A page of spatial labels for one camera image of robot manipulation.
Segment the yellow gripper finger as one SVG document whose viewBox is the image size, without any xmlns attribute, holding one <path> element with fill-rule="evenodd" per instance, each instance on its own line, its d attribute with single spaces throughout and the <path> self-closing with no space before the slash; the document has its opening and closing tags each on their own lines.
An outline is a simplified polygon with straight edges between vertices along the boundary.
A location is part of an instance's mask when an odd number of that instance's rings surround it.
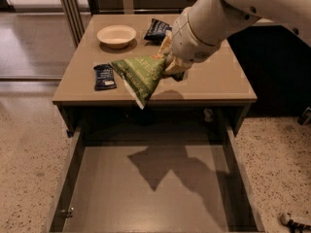
<svg viewBox="0 0 311 233">
<path fill-rule="evenodd" d="M 168 55 L 165 59 L 164 74 L 167 76 L 180 74 L 192 66 L 191 61 L 184 61 L 179 57 Z"/>
<path fill-rule="evenodd" d="M 165 32 L 165 37 L 161 42 L 160 48 L 158 50 L 158 55 L 167 56 L 171 51 L 171 31 L 167 30 Z"/>
</svg>

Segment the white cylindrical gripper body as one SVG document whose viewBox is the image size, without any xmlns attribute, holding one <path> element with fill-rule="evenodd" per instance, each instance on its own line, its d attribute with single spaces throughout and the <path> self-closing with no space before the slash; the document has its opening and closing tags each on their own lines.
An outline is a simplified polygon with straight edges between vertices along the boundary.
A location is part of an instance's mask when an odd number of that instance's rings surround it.
<svg viewBox="0 0 311 233">
<path fill-rule="evenodd" d="M 201 63 L 215 53 L 221 44 L 208 45 L 199 40 L 191 30 L 190 7 L 185 8 L 172 25 L 172 54 L 185 62 Z"/>
</svg>

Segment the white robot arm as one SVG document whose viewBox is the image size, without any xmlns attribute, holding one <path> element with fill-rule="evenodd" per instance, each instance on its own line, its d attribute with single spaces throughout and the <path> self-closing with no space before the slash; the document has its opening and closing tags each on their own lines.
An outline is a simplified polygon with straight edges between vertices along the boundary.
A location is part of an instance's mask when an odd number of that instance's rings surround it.
<svg viewBox="0 0 311 233">
<path fill-rule="evenodd" d="M 164 74 L 179 74 L 205 61 L 222 41 L 262 18 L 311 46 L 311 0 L 197 0 L 176 18 L 162 44 Z"/>
</svg>

